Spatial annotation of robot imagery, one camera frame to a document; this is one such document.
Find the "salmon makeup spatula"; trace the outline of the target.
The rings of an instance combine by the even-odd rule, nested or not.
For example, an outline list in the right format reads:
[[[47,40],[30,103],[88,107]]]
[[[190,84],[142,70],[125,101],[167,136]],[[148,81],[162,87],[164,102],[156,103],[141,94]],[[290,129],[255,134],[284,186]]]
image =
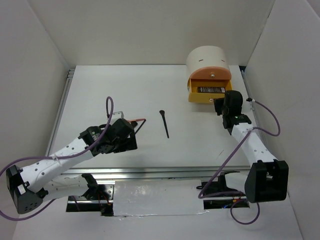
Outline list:
[[[145,118],[138,118],[138,119],[130,119],[130,120],[127,120],[129,123],[131,122],[143,122],[143,121],[146,121]]]

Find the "grey makeup box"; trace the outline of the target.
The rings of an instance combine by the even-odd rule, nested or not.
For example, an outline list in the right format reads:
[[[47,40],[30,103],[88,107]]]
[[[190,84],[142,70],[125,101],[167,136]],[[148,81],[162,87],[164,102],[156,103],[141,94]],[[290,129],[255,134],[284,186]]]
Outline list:
[[[226,89],[224,87],[212,87],[212,86],[199,86],[197,88],[198,93],[206,93],[206,94],[224,94]]]

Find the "black round makeup brush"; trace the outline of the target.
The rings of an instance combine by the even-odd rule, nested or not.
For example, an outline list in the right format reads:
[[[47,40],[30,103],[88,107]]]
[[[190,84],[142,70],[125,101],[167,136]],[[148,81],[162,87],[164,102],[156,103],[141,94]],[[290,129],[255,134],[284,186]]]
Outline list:
[[[169,139],[170,136],[169,136],[169,131],[168,131],[168,126],[167,126],[167,122],[166,122],[166,118],[165,118],[165,111],[163,109],[161,109],[159,111],[161,117],[162,117],[162,120],[163,120],[163,124],[164,124],[164,128],[165,128],[165,132],[166,132],[166,136],[167,138]]]

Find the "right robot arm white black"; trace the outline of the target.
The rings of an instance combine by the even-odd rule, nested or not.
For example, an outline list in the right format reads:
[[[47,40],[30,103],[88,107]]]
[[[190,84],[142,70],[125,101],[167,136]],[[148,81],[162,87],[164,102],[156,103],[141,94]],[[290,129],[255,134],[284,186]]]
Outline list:
[[[224,179],[217,184],[218,192],[228,196],[237,190],[251,203],[283,201],[287,197],[289,166],[267,149],[256,133],[258,127],[242,113],[242,105],[243,96],[236,90],[228,90],[224,98],[214,101],[223,127],[238,142],[250,165],[248,174],[223,173]]]

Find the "round cream drawer organizer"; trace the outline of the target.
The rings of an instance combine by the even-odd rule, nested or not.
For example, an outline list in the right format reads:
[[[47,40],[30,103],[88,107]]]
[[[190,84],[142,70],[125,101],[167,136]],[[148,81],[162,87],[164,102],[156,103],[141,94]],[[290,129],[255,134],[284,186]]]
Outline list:
[[[205,45],[192,50],[186,59],[188,71],[188,101],[197,104],[212,104],[225,93],[199,93],[198,87],[224,87],[232,89],[232,74],[225,52],[218,46]]]

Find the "thin black makeup brush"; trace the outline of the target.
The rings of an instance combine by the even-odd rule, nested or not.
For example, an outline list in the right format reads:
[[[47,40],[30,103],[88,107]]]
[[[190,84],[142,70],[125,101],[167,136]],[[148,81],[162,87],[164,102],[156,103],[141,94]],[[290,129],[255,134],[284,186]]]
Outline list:
[[[139,128],[135,131],[135,134],[137,134],[139,132],[139,130],[141,129],[141,127],[144,125],[145,122],[146,122],[146,119],[143,120],[143,122],[141,123]]]

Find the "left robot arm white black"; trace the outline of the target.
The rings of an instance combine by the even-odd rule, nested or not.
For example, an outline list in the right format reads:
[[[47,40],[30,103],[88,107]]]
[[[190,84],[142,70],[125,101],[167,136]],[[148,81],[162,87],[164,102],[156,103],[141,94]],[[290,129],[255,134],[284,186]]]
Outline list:
[[[6,182],[18,214],[27,214],[44,201],[65,196],[80,196],[87,200],[97,198],[102,187],[90,173],[76,177],[64,177],[62,174],[100,154],[136,150],[137,125],[136,121],[118,118],[109,126],[90,126],[48,159],[22,168],[10,166],[5,171]]]

